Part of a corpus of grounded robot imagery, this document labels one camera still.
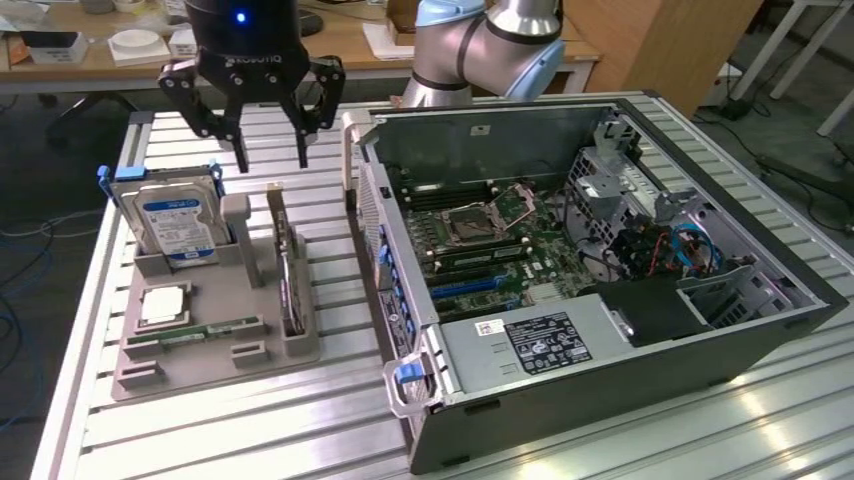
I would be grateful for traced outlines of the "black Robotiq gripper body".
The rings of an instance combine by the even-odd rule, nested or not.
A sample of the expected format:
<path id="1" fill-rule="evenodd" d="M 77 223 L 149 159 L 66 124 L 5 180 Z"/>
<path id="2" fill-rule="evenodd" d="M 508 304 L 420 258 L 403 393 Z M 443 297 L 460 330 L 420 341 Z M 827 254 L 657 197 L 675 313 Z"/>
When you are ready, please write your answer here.
<path id="1" fill-rule="evenodd" d="M 309 59 L 293 1 L 188 1 L 197 74 L 225 106 L 273 102 L 300 107 L 296 90 Z"/>

